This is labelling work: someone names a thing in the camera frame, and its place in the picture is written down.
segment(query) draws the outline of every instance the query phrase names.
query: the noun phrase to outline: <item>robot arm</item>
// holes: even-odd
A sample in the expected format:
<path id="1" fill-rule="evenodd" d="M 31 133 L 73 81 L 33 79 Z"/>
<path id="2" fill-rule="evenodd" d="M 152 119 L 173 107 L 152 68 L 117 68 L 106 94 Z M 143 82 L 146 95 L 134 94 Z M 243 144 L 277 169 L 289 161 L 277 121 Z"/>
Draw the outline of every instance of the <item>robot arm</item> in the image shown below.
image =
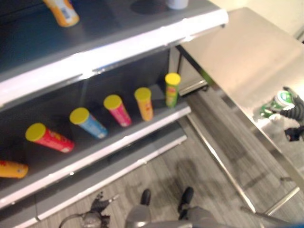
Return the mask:
<path id="1" fill-rule="evenodd" d="M 292 109 L 280 111 L 280 114 L 287 118 L 294 119 L 300 124 L 299 128 L 286 129 L 285 135 L 290 142 L 298 141 L 300 137 L 304 140 L 304 101 L 291 88 L 285 86 L 283 89 L 290 92 L 295 106 Z"/>

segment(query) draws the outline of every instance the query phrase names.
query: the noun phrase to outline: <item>wall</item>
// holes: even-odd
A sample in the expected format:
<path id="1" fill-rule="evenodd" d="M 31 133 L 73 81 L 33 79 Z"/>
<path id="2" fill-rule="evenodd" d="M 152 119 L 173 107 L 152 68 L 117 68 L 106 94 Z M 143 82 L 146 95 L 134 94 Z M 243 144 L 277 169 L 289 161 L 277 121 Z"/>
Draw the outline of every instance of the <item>wall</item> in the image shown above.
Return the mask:
<path id="1" fill-rule="evenodd" d="M 304 29 L 303 0 L 210 0 L 227 11 L 248 7 L 295 38 Z"/>

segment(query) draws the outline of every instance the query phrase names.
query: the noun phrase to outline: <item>blue chip canister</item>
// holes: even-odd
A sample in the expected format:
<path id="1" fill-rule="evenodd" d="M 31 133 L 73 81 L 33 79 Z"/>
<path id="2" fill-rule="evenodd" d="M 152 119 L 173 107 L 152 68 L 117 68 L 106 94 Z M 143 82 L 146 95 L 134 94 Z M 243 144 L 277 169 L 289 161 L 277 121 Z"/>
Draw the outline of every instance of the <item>blue chip canister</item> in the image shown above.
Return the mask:
<path id="1" fill-rule="evenodd" d="M 107 129 L 99 123 L 86 108 L 80 107 L 70 114 L 70 121 L 80 126 L 96 138 L 102 139 L 107 134 Z"/>

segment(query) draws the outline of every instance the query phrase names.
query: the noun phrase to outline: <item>orange canister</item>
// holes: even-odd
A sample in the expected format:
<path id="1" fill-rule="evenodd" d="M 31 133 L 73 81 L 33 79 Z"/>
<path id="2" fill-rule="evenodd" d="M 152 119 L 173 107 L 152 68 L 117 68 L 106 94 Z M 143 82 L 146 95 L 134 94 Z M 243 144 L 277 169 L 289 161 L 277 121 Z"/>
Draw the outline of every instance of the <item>orange canister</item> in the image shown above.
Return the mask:
<path id="1" fill-rule="evenodd" d="M 13 161 L 0 160 L 0 177 L 23 178 L 28 173 L 29 167 Z"/>
<path id="2" fill-rule="evenodd" d="M 63 153 L 71 152 L 74 143 L 66 137 L 51 131 L 42 123 L 32 124 L 25 132 L 25 138 L 31 142 L 50 147 Z"/>
<path id="3" fill-rule="evenodd" d="M 58 25 L 70 27 L 79 21 L 79 16 L 75 12 L 69 0 L 43 0 L 52 11 Z"/>
<path id="4" fill-rule="evenodd" d="M 153 118 L 151 90 L 146 87 L 138 88 L 134 93 L 142 119 L 149 121 Z"/>

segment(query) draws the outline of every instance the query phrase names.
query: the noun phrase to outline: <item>black shoe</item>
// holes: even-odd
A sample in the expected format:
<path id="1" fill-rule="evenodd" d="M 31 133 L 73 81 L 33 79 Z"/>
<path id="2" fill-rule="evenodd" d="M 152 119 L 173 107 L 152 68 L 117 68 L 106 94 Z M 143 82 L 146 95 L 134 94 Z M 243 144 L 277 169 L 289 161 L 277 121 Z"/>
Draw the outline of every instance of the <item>black shoe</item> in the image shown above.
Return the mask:
<path id="1" fill-rule="evenodd" d="M 187 214 L 187 208 L 190 205 L 190 202 L 193 198 L 193 194 L 194 194 L 193 188 L 188 187 L 188 188 L 186 188 L 183 195 L 181 196 L 180 203 L 177 207 L 177 211 L 180 214 L 179 220 L 182 219 L 183 217 L 185 217 L 185 215 Z"/>
<path id="2" fill-rule="evenodd" d="M 151 191 L 149 189 L 146 189 L 142 193 L 142 198 L 141 198 L 141 204 L 149 206 L 150 204 L 150 199 L 151 199 Z"/>

